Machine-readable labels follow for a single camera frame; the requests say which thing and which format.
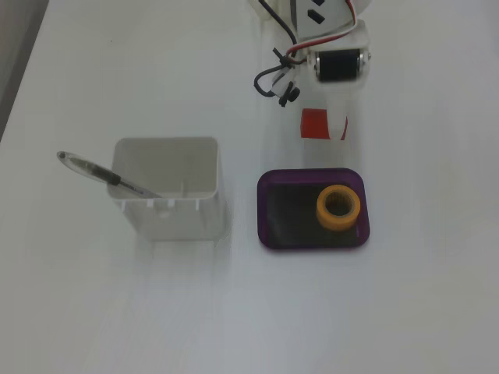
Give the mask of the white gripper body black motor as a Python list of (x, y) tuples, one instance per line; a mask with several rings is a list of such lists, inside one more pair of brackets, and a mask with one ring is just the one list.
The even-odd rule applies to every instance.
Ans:
[(336, 41), (309, 48), (310, 74), (326, 92), (359, 90), (366, 82), (370, 63), (370, 37), (364, 21)]

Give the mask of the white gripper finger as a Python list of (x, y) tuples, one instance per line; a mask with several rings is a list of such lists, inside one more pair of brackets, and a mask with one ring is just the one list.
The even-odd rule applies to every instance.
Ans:
[(328, 135), (330, 139), (344, 139), (351, 95), (347, 90), (329, 90), (324, 96)]

